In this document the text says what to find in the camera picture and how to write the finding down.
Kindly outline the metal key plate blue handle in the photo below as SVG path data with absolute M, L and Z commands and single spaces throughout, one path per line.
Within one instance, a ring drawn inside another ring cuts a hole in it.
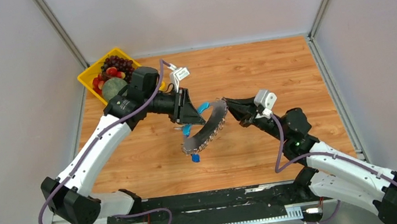
M 183 143 L 181 149 L 186 155 L 197 154 L 203 151 L 214 140 L 217 133 L 223 129 L 228 113 L 228 104 L 226 104 L 225 99 L 217 99 L 208 103 L 207 106 L 212 108 L 211 115 L 197 133 L 190 135 L 192 128 L 190 124 L 182 128 Z

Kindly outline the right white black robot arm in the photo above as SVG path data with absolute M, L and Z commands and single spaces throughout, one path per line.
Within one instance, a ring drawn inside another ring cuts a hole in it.
M 248 99 L 225 101 L 241 126 L 253 125 L 280 141 L 276 173 L 292 164 L 303 165 L 294 181 L 297 196 L 305 201 L 315 195 L 333 198 L 371 212 L 384 224 L 397 224 L 397 170 L 349 156 L 311 135 L 302 108 L 276 115 L 272 111 L 276 99 L 262 89 Z

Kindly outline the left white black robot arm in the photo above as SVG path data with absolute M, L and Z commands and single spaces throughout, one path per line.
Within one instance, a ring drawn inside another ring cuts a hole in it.
M 39 216 L 49 209 L 69 224 L 94 224 L 100 217 L 116 214 L 129 223 L 140 221 L 143 207 L 130 194 L 122 192 L 115 197 L 122 203 L 120 209 L 103 211 L 105 201 L 92 197 L 91 191 L 114 150 L 148 113 L 165 114 L 173 123 L 186 127 L 206 123 L 192 105 L 188 90 L 179 86 L 189 74 L 186 67 L 161 61 L 159 70 L 137 68 L 128 83 L 120 78 L 105 82 L 103 92 L 108 103 L 97 128 L 59 176 L 47 177 L 41 183 L 46 201 Z

